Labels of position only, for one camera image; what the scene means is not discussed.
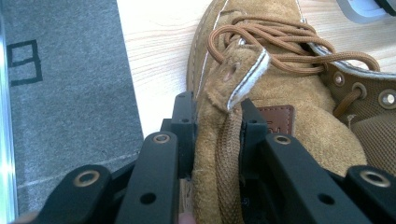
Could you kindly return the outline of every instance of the brown shoelace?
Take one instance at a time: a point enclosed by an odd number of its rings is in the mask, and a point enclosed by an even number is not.
[[[258,21],[261,23],[244,23],[244,21]],[[301,76],[313,76],[323,72],[323,64],[337,61],[356,60],[361,61],[372,70],[379,72],[378,62],[368,54],[356,51],[335,52],[334,46],[328,41],[320,38],[315,29],[300,21],[288,21],[269,16],[241,16],[233,20],[231,25],[224,25],[212,31],[207,40],[207,48],[212,57],[218,62],[224,61],[224,56],[217,50],[215,40],[225,34],[225,44],[227,47],[235,35],[245,40],[246,44],[263,46],[269,43],[288,50],[294,54],[271,54],[272,65],[276,68],[298,74]],[[318,56],[312,52],[296,47],[293,44],[315,43],[326,48],[330,54]],[[292,67],[286,63],[307,63],[313,67]],[[347,108],[361,97],[361,91],[352,91],[334,109],[335,117],[343,115]]]

